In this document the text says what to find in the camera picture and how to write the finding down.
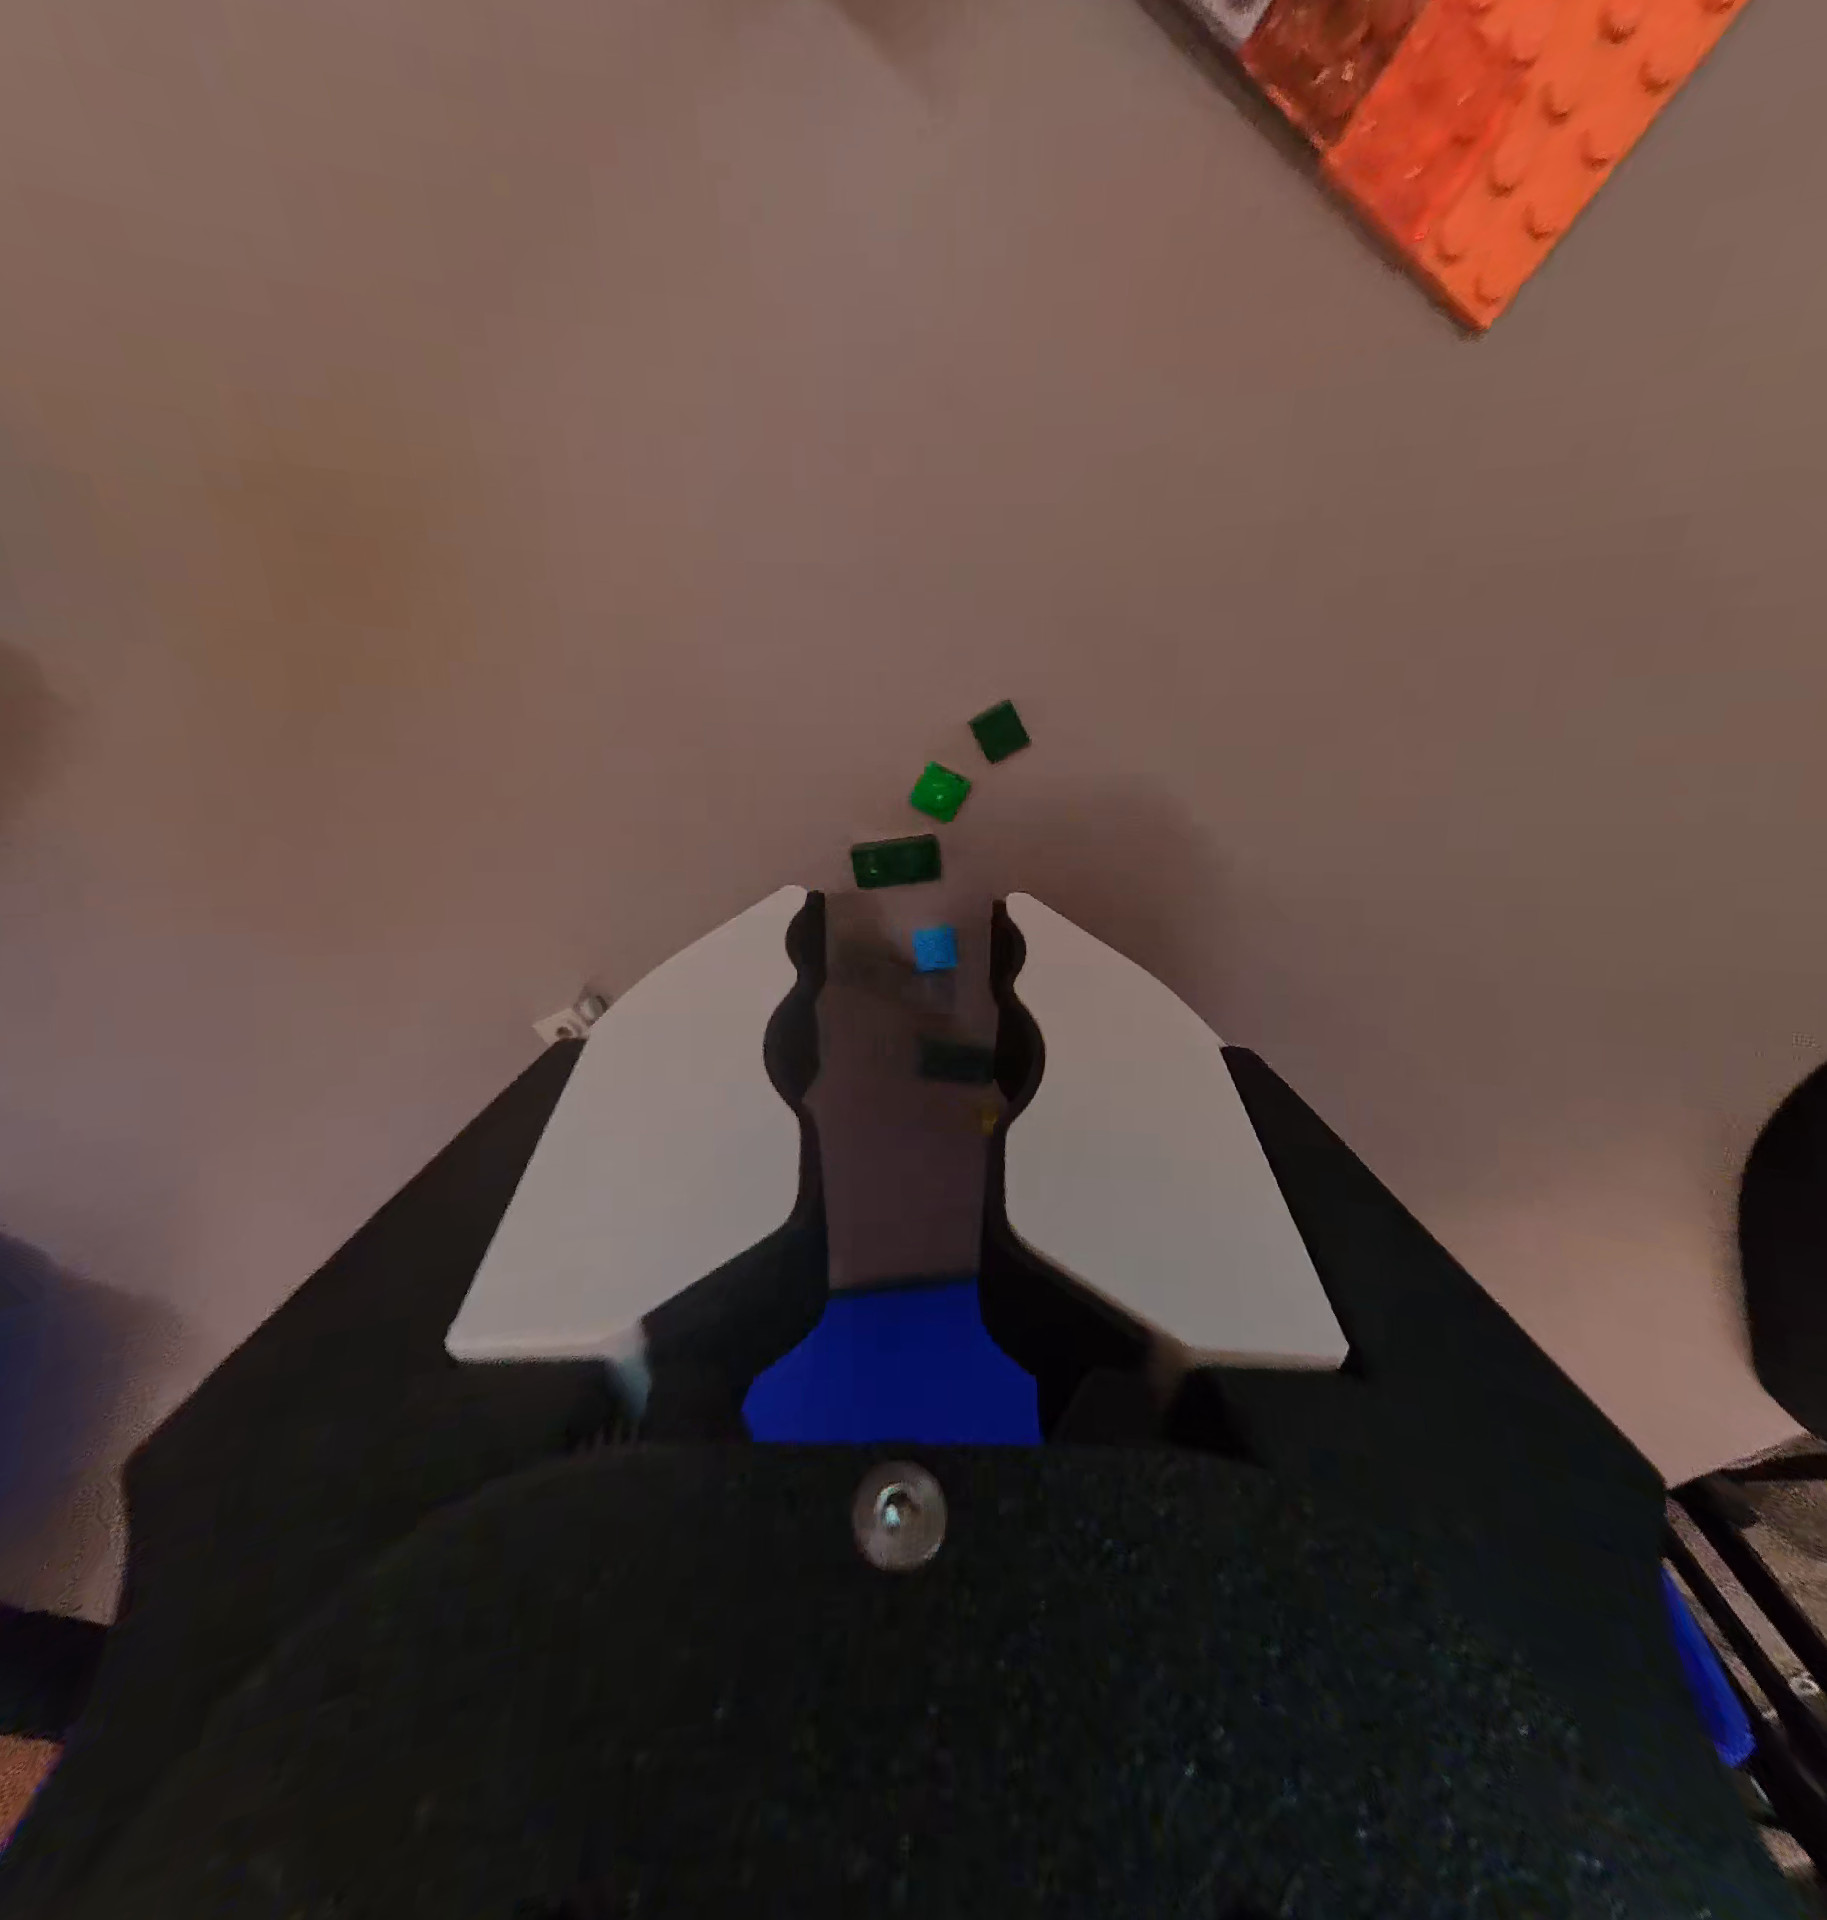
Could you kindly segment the blue plastic bin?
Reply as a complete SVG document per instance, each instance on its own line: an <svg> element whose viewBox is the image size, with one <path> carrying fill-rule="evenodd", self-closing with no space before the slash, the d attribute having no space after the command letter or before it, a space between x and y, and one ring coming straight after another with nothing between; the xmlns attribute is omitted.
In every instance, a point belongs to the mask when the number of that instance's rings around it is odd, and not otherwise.
<svg viewBox="0 0 1827 1920"><path fill-rule="evenodd" d="M1406 1522L968 1281L656 1380L330 1266L134 1457L0 1915L1783 1915L1653 1547L1598 1729Z"/></svg>

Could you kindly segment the scatter of small toy pieces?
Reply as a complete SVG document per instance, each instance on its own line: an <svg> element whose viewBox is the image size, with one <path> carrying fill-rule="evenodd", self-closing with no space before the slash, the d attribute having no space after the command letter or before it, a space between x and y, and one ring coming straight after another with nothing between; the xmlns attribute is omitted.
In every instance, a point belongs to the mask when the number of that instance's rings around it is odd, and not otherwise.
<svg viewBox="0 0 1827 1920"><path fill-rule="evenodd" d="M1010 699L1000 699L974 713L970 719L974 742L988 763L1000 763L1030 747L1030 732L1024 726L1022 712ZM908 804L924 816L930 826L950 826L956 821L974 780L938 760L926 762L920 777L910 789ZM906 890L914 885L938 883L944 877L942 841L934 830L854 841L850 847L854 880L866 894ZM920 984L926 1002L940 1006L942 990L952 990L960 979L962 939L960 927L952 921L916 923L898 937L894 964L908 979ZM596 992L584 992L570 1008L538 1021L542 1041L584 1040L590 1025L608 1010L608 1000ZM922 1031L920 1037L954 1037L938 1029Z"/></svg>

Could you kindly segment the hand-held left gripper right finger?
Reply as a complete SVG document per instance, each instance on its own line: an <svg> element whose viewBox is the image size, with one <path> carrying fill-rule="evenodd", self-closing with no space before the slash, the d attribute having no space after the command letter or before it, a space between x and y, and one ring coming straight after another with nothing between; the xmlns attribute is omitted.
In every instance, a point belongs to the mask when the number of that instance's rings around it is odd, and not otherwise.
<svg viewBox="0 0 1827 1920"><path fill-rule="evenodd" d="M1030 892L994 908L1004 1111L980 1308L1060 1418L1094 1374L1334 1375L1352 1342L1226 1048L1174 987Z"/></svg>

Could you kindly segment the toy brick building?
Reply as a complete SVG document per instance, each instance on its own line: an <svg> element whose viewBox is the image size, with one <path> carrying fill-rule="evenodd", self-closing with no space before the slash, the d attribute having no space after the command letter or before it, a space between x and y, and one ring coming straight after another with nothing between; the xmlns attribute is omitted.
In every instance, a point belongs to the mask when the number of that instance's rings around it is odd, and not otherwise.
<svg viewBox="0 0 1827 1920"><path fill-rule="evenodd" d="M1468 339L1514 308L1743 2L1146 2Z"/></svg>

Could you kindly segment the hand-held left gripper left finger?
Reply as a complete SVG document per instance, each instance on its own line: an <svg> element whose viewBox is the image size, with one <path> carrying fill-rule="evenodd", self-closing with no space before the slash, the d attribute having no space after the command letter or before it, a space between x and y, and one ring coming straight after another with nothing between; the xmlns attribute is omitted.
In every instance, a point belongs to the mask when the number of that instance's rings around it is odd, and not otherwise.
<svg viewBox="0 0 1827 1920"><path fill-rule="evenodd" d="M446 1332L464 1366L602 1361L644 1411L668 1310L810 1191L826 898L786 883L592 1023Z"/></svg>

